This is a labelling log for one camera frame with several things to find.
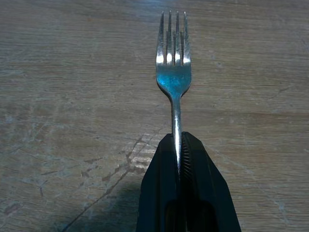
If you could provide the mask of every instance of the black plastic grip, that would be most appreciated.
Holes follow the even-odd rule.
[[[182,144],[179,177],[172,134],[160,141],[141,184],[136,232],[241,231],[228,186],[202,142],[183,132]]]

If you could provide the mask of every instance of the fork handle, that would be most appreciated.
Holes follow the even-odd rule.
[[[181,147],[182,147],[182,126],[180,120],[180,96],[171,99],[172,106],[172,133],[177,157],[177,168],[180,172]]]

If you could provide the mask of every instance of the wooden table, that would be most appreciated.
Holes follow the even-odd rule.
[[[161,12],[188,13],[183,130],[226,179],[243,231],[309,231],[309,2],[5,0],[0,231],[135,231],[170,132]]]

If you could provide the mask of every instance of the scratch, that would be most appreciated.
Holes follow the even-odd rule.
[[[82,171],[82,172],[81,172],[81,175],[82,175],[82,177],[89,177],[89,174],[88,174],[87,171],[86,171],[86,172]]]
[[[87,210],[89,210],[92,206],[94,206],[96,203],[98,203],[100,200],[102,200],[103,198],[105,198],[106,196],[108,196],[113,189],[118,185],[118,183],[129,173],[128,170],[126,170],[126,172],[124,174],[121,175],[121,177],[117,180],[117,182],[111,186],[109,189],[107,189],[107,191],[100,196],[98,199],[96,199],[92,204],[90,204],[88,207],[86,207],[79,215],[77,215],[68,225],[66,225],[66,227],[62,230],[62,232],[67,231],[71,225],[73,225],[74,222],[76,222]]]
[[[47,181],[48,180],[45,180],[40,186],[43,187],[47,183]]]
[[[151,158],[148,157],[134,157],[132,159],[132,162],[145,162],[145,163],[150,163],[151,162]]]
[[[22,207],[23,207],[23,205],[20,204],[20,203],[13,203],[12,205],[6,207],[3,212],[6,216],[10,216],[10,215],[16,213]]]
[[[126,140],[136,140],[133,138],[129,138],[129,137],[124,137],[124,136],[113,136],[113,135],[107,135],[107,134],[97,134],[96,131],[93,130],[84,130],[78,127],[74,127],[73,125],[67,125],[68,128],[73,129],[73,130],[78,130],[78,131],[82,131],[82,132],[86,132],[87,134],[91,134],[94,135],[94,139],[99,139],[101,137],[103,138],[107,138],[107,139],[126,139]]]
[[[274,99],[275,97],[279,96],[281,93],[287,91],[290,87],[279,89],[278,93],[276,93],[274,96],[268,98],[268,100]]]
[[[42,188],[42,186],[40,186],[40,195],[41,195],[41,197],[43,197],[43,196],[44,196],[44,193],[43,193],[43,188]]]
[[[117,173],[120,171],[120,169],[121,169],[122,167],[124,167],[124,166],[127,166],[127,164],[125,164],[125,165],[120,165],[119,167],[115,168],[115,170],[114,170],[114,172],[113,172],[112,174],[109,173],[107,176],[102,177],[102,181],[109,181],[109,180],[111,179],[111,177],[112,177],[113,175],[117,174]]]
[[[246,135],[246,133],[247,133],[248,119],[249,119],[249,115],[247,115],[247,117],[246,117],[244,129],[243,129],[243,140],[244,140],[245,146],[248,145],[248,142],[247,142],[247,135]]]
[[[279,207],[279,211],[281,212],[282,217],[283,217],[283,222],[286,225],[289,225],[290,221],[289,221],[289,219],[286,216],[286,210],[284,208],[284,203],[283,202],[278,202],[278,201],[274,201],[274,203]]]
[[[49,174],[53,174],[53,173],[57,173],[58,171],[51,171],[51,172],[46,172],[46,173],[42,173],[41,175],[49,175]]]
[[[131,151],[126,155],[126,159],[127,159],[127,162],[128,164],[130,163],[130,156],[132,155],[133,151],[134,151],[134,148],[136,147],[136,145],[142,140],[144,134],[141,135],[141,137],[135,142],[135,144],[133,145]]]
[[[238,162],[233,161],[230,157],[222,154],[221,152],[219,152],[217,149],[214,149],[212,147],[209,147],[207,145],[205,145],[205,147],[207,147],[208,149],[214,151],[216,154],[218,154],[219,156],[223,157],[225,160],[228,160],[230,163],[234,164],[237,167],[240,167],[242,169],[244,169],[246,171],[246,173],[250,174],[251,176],[253,176],[253,171],[251,171],[250,169],[248,169],[245,165],[242,165]]]
[[[309,46],[308,46],[308,44],[306,43],[306,41],[305,41],[302,37],[300,37],[300,40],[301,40],[301,42],[303,43],[303,45],[304,45],[306,51],[309,53]]]
[[[139,155],[140,154],[140,152],[149,144],[149,142],[155,137],[155,136],[157,136],[159,133],[160,133],[160,131],[163,129],[165,127],[165,124],[160,128],[160,129],[158,129],[155,133],[154,133],[154,135],[153,136],[151,136],[151,138],[147,141],[147,142],[145,142],[145,144],[144,144],[144,146],[137,152],[137,154],[136,155]]]
[[[99,161],[99,160],[101,160],[102,158],[97,158],[97,159],[89,159],[89,160],[84,160],[84,162],[86,162],[86,163],[89,163],[89,164],[93,164],[94,162],[96,162],[96,161]]]
[[[155,145],[149,144],[149,142],[150,142],[150,141],[148,141],[148,142],[143,141],[143,140],[141,141],[141,143],[144,143],[144,144],[146,144],[146,145],[148,145],[148,146],[151,146],[151,147],[156,148],[156,146],[155,146]]]
[[[26,140],[22,145],[20,145],[19,147],[13,149],[12,151],[9,151],[7,154],[10,155],[12,153],[17,153],[17,151],[19,151],[20,149],[24,148],[27,144],[33,142],[36,137],[39,135],[39,133],[41,132],[41,130],[47,126],[47,121],[35,132],[35,134],[32,136],[32,138]]]

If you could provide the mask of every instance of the fork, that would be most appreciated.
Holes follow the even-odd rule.
[[[179,13],[176,13],[176,31],[172,51],[171,11],[164,51],[164,12],[161,15],[158,43],[156,50],[156,81],[161,90],[168,96],[172,108],[172,134],[176,150],[177,168],[180,172],[182,128],[180,118],[180,99],[191,84],[191,58],[188,35],[187,15],[183,14],[183,41],[179,31]]]

